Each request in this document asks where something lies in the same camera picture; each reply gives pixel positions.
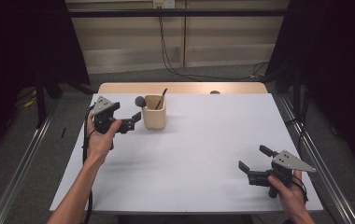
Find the finger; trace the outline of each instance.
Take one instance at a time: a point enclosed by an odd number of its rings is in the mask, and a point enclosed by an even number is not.
[[[116,119],[110,125],[110,128],[108,128],[106,135],[109,136],[110,138],[114,138],[114,135],[117,132],[117,130],[120,128],[121,124],[122,124],[122,120]]]
[[[293,175],[297,177],[297,179],[302,180],[302,171],[294,170]]]
[[[92,132],[92,130],[95,129],[95,126],[93,126],[93,113],[90,111],[87,117],[87,133]]]
[[[268,181],[270,181],[270,184],[273,185],[277,190],[279,190],[282,195],[286,195],[290,192],[289,189],[286,188],[286,186],[273,175],[268,176]]]

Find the table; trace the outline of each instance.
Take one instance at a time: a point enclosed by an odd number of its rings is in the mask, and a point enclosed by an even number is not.
[[[259,151],[259,145],[297,155],[265,86],[107,83],[99,92],[121,102],[121,109],[115,112],[118,118],[139,110],[128,103],[139,93],[161,94],[165,88],[165,129],[147,130],[139,121],[134,131],[116,135],[115,149],[107,156],[92,189],[93,211],[115,215],[282,211],[279,200],[268,197],[268,188],[250,186],[247,176],[237,167],[242,160],[253,170],[269,169],[271,160]],[[211,91],[231,94],[198,94]],[[59,204],[79,171],[82,135],[81,130],[50,210]],[[307,174],[304,182],[310,199],[307,209],[322,210]]]

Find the cup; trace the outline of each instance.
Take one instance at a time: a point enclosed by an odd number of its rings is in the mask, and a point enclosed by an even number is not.
[[[142,108],[145,127],[148,129],[163,129],[166,124],[166,99],[161,95],[146,95],[147,107]]]

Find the metal frame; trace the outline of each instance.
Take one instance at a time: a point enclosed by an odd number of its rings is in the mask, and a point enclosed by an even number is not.
[[[281,96],[281,102],[287,111],[290,119],[294,119],[294,112],[293,112],[293,105],[291,101],[288,99],[287,96]],[[308,152],[309,157],[314,162],[315,168],[319,173],[320,178],[322,179],[323,184],[325,185],[326,189],[329,191],[330,196],[332,197],[334,204],[340,213],[340,216],[344,219],[345,223],[355,223],[355,214],[344,195],[343,191],[338,187],[337,183],[335,182],[332,174],[330,173],[329,169],[326,166],[323,158],[321,157],[320,153],[318,152],[317,147],[315,146],[314,142],[312,141],[309,133],[304,129],[303,130],[303,123],[301,122],[294,122],[294,128],[296,132],[300,135],[303,132],[302,142],[305,146],[306,151]]]

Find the black cable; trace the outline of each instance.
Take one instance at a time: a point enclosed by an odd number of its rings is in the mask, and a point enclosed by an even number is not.
[[[257,72],[259,72],[260,69],[262,69],[264,67],[265,64],[268,64],[269,62],[263,62],[263,63],[256,63],[254,66],[253,66],[253,82],[256,81],[256,74]]]
[[[95,132],[96,130],[92,130],[90,134],[87,136],[87,122],[88,122],[88,116],[90,115],[91,111],[93,110],[94,105],[90,106],[88,109],[86,115],[85,115],[85,120],[84,120],[84,143],[82,145],[82,163],[87,160],[87,155],[88,155],[88,147],[90,145],[90,136]],[[90,217],[92,213],[92,190],[90,192],[90,195],[88,197],[88,207],[87,207],[87,214],[84,219],[84,224],[87,224],[90,222]]]
[[[303,181],[299,178],[297,178],[295,175],[293,176],[296,180],[300,182],[300,184],[297,184],[295,181],[291,181],[293,185],[297,186],[297,188],[300,189],[300,191],[303,193],[303,198],[304,198],[304,203],[308,202],[308,197],[306,196],[306,187]]]
[[[174,75],[177,75],[177,76],[189,78],[189,79],[197,81],[197,82],[201,82],[201,80],[198,80],[193,77],[206,77],[206,78],[215,78],[215,79],[230,80],[230,81],[239,81],[239,80],[243,80],[243,79],[247,79],[247,78],[251,77],[251,76],[246,76],[246,77],[238,77],[238,78],[228,78],[228,77],[211,77],[211,76],[202,76],[202,75],[180,74],[178,71],[175,70],[175,68],[172,66],[172,64],[169,61],[168,53],[166,51],[165,39],[164,39],[164,35],[163,35],[163,18],[162,17],[159,17],[159,24],[160,24],[161,44],[162,44],[162,51],[163,51],[163,65],[168,70],[168,72],[170,72]]]

